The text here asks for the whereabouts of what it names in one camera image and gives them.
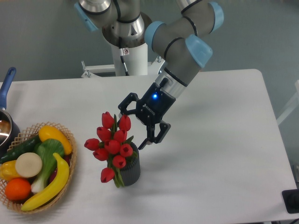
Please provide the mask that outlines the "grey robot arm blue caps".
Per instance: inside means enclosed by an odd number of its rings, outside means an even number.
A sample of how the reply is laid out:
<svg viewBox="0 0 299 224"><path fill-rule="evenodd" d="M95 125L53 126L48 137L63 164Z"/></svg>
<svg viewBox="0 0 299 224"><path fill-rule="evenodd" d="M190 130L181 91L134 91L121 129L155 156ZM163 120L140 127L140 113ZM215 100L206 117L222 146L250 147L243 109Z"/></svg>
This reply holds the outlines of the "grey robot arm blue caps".
<svg viewBox="0 0 299 224"><path fill-rule="evenodd" d="M133 114L147 127L140 149L167 134L170 124L163 116L213 54L202 37L224 21L216 2L179 0L177 5L182 16L169 25L151 21L138 0L79 0L74 5L87 29L101 30L110 44L117 76L146 75L148 49L166 62L142 98L130 93L118 106L121 114Z"/></svg>

